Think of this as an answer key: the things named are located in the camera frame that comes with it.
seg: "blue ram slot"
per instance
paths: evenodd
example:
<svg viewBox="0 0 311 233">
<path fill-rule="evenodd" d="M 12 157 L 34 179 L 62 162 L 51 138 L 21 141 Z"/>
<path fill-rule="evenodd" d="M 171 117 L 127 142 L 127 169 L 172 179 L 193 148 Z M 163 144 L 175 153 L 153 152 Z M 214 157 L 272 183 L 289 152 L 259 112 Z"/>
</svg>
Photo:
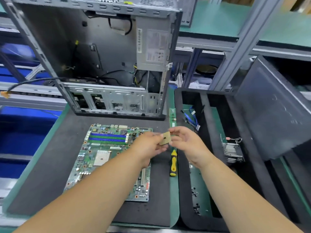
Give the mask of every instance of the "blue ram slot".
<svg viewBox="0 0 311 233">
<path fill-rule="evenodd" d="M 102 134 L 102 133 L 94 133 L 94 132 L 91 132 L 91 135 L 93 136 L 114 136 L 114 137 L 124 137 L 126 138 L 126 135 L 114 135 L 114 134 Z"/>
<path fill-rule="evenodd" d="M 91 141 L 114 141 L 114 142 L 124 142 L 125 140 L 116 140 L 116 139 L 102 139 L 102 138 L 89 138 Z"/>
</svg>

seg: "sticker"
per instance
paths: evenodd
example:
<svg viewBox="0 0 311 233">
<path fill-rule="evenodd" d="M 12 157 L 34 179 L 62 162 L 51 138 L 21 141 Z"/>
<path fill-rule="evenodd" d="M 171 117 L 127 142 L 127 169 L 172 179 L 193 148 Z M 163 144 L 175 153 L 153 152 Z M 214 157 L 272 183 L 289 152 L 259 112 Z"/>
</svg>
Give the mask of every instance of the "sticker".
<svg viewBox="0 0 311 233">
<path fill-rule="evenodd" d="M 122 148 L 121 147 L 116 147 L 116 146 L 111 146 L 110 147 L 110 150 L 121 150 Z"/>
<path fill-rule="evenodd" d="M 142 28 L 137 29 L 137 53 L 142 52 Z"/>
<path fill-rule="evenodd" d="M 146 61 L 163 63 L 165 60 L 165 49 L 167 32 L 147 30 Z"/>
</svg>

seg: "yellow screwdriver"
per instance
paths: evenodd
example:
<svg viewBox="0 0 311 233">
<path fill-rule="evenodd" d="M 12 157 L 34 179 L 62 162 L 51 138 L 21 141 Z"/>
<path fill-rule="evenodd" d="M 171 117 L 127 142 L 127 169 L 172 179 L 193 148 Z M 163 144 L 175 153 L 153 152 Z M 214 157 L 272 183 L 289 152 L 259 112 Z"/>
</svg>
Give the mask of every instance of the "yellow screwdriver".
<svg viewBox="0 0 311 233">
<path fill-rule="evenodd" d="M 169 170 L 169 175 L 170 176 L 176 176 L 177 175 L 177 152 L 174 149 L 173 152 L 171 153 L 171 168 Z"/>
</svg>

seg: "forearm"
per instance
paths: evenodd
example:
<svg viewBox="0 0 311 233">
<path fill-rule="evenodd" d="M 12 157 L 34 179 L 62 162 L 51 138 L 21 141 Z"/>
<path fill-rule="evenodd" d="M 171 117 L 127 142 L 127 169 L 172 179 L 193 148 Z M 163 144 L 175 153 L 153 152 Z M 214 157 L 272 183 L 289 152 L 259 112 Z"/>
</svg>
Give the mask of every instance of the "forearm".
<svg viewBox="0 0 311 233">
<path fill-rule="evenodd" d="M 201 173 L 230 232 L 302 232 L 216 157 Z"/>
<path fill-rule="evenodd" d="M 106 232 L 142 169 L 131 150 L 97 168 L 16 232 Z"/>
</svg>

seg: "green circuit board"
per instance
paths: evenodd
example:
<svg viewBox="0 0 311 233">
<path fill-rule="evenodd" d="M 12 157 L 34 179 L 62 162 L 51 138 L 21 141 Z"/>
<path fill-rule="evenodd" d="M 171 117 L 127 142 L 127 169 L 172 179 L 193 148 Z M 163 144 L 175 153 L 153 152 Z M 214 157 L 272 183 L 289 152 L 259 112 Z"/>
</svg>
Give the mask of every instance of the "green circuit board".
<svg viewBox="0 0 311 233">
<path fill-rule="evenodd" d="M 133 141 L 145 131 L 152 131 L 152 128 L 92 124 L 86 133 L 64 191 L 92 174 L 97 167 L 128 149 Z M 148 202 L 150 168 L 149 164 L 147 168 L 142 169 L 126 201 Z"/>
</svg>

